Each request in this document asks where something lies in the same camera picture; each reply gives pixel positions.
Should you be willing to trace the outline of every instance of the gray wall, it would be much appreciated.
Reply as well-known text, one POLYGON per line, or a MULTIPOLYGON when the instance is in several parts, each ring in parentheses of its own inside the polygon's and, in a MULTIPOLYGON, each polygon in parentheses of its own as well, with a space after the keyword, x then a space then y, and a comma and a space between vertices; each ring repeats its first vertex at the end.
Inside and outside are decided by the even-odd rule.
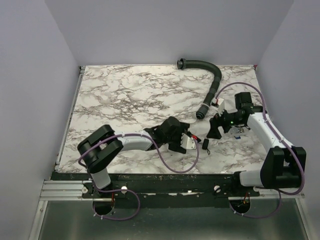
POLYGON ((81 65, 257 64, 293 0, 45 0, 81 65))
POLYGON ((257 73, 276 126, 307 151, 304 192, 320 235, 319 11, 319 0, 295 0, 257 73))
POLYGON ((78 64, 43 0, 1 1, 0 239, 27 239, 53 170, 78 64))

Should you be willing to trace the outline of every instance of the corrugated black hose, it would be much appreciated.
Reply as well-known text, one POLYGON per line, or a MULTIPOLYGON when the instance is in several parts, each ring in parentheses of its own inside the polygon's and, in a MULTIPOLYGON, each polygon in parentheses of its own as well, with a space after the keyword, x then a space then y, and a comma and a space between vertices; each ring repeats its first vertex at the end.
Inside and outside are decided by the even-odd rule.
POLYGON ((204 69, 213 73, 214 79, 210 86, 209 92, 206 94, 203 103, 201 103, 200 108, 195 114, 197 119, 203 119, 210 108, 212 99, 215 97, 216 92, 218 91, 222 78, 221 70, 216 65, 207 61, 185 60, 184 58, 181 58, 177 61, 177 67, 178 69, 204 69))

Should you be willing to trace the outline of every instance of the white marble surface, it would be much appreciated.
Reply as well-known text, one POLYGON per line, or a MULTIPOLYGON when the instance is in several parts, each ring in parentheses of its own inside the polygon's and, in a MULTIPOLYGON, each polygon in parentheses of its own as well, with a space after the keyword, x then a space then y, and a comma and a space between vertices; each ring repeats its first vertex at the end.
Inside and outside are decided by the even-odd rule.
MULTIPOLYGON (((259 87, 253 66, 219 66, 222 71, 220 88, 243 81, 259 87)), ((209 119, 216 113, 211 107, 205 119, 195 113, 204 100, 213 75, 201 69, 178 70, 174 65, 112 65, 87 66, 73 111, 70 127, 60 160, 60 173, 84 173, 77 164, 77 145, 104 124, 116 131, 132 132, 161 124, 169 116, 190 123, 190 131, 204 139, 209 119)), ((257 93, 247 86, 233 85, 221 97, 226 109, 235 108, 234 95, 252 92, 252 100, 260 103, 257 93)), ((160 148, 169 166, 176 170, 189 168, 195 150, 186 154, 172 152, 167 145, 160 148)), ((200 150, 200 158, 190 174, 233 173, 256 170, 266 156, 262 144, 252 131, 241 139, 229 134, 210 140, 208 155, 200 150)), ((156 151, 131 150, 120 153, 108 166, 110 173, 171 173, 156 151)))

